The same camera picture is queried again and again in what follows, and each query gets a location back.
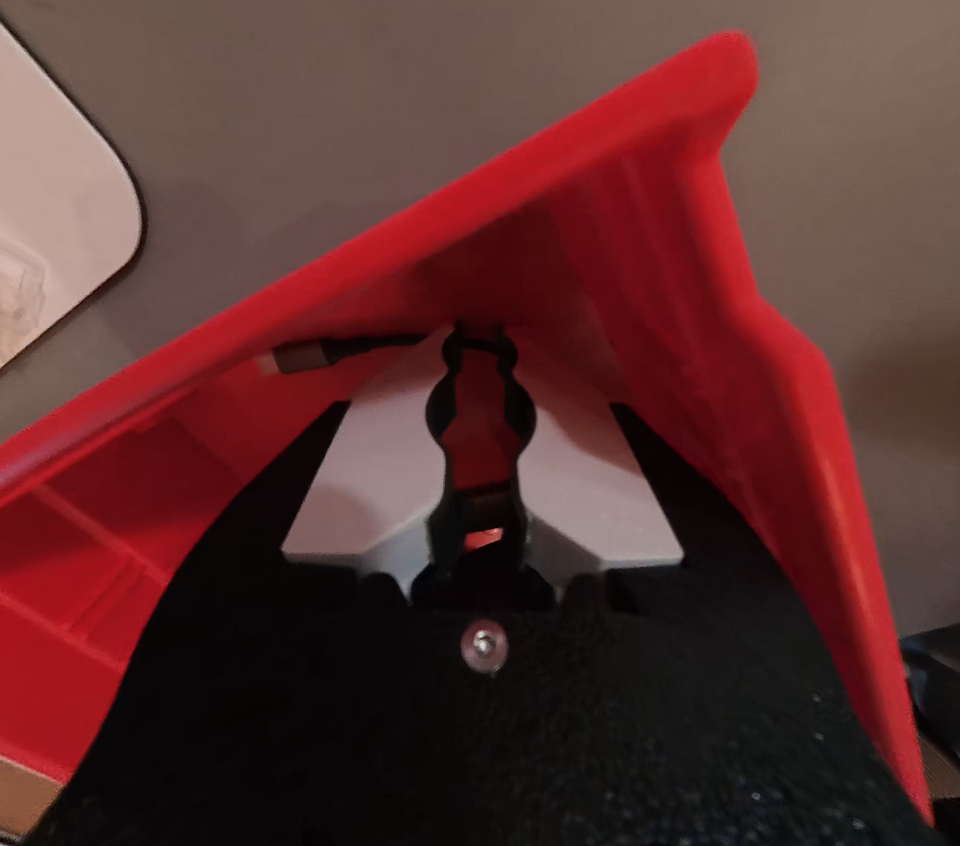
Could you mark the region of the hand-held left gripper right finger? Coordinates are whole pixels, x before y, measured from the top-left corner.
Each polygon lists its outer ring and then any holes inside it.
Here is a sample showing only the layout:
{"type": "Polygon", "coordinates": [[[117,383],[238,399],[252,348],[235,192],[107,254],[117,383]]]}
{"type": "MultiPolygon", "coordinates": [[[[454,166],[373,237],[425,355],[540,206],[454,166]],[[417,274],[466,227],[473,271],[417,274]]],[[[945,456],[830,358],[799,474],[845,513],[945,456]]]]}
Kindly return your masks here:
{"type": "Polygon", "coordinates": [[[681,543],[606,395],[532,336],[510,340],[533,432],[499,421],[497,453],[502,468],[515,463],[526,562],[558,599],[579,575],[680,564],[681,543]]]}

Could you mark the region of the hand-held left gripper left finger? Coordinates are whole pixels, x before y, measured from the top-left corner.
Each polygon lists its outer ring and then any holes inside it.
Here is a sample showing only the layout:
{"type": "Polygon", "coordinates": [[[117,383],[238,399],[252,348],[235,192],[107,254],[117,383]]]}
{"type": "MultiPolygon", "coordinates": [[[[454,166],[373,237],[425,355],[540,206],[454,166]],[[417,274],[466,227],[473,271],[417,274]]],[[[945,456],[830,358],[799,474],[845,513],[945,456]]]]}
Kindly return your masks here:
{"type": "Polygon", "coordinates": [[[446,459],[426,422],[447,374],[443,326],[351,399],[282,543],[292,564],[392,576],[404,595],[429,563],[427,517],[445,490],[446,459]]]}

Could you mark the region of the red plastic bin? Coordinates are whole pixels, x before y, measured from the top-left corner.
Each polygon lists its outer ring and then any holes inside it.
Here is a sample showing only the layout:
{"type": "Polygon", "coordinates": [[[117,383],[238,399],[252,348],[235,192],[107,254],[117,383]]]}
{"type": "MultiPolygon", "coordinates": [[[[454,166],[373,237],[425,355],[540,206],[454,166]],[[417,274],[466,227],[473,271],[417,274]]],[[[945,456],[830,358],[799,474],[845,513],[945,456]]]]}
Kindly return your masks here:
{"type": "Polygon", "coordinates": [[[70,778],[201,528],[391,357],[271,378],[259,354],[486,321],[630,405],[731,500],[930,819],[834,375],[762,299],[722,168],[758,79],[745,36],[711,36],[2,444],[2,759],[70,778]]]}

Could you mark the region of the white rounded board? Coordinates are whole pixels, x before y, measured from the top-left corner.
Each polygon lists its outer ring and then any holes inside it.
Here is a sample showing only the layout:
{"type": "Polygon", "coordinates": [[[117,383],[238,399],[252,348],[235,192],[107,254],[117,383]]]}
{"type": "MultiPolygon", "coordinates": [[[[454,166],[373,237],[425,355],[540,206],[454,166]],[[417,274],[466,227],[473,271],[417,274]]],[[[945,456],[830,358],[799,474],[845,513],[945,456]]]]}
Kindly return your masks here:
{"type": "Polygon", "coordinates": [[[143,209],[102,132],[1,28],[1,365],[136,256],[143,209]]]}

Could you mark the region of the dark object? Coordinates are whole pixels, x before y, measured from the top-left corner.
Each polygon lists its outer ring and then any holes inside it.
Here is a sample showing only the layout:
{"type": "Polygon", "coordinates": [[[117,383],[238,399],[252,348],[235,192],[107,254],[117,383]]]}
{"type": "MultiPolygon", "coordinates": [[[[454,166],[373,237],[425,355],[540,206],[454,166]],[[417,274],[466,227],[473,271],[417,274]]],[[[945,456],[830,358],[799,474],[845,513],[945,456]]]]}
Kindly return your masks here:
{"type": "Polygon", "coordinates": [[[935,827],[959,843],[959,624],[900,642],[935,827]]]}

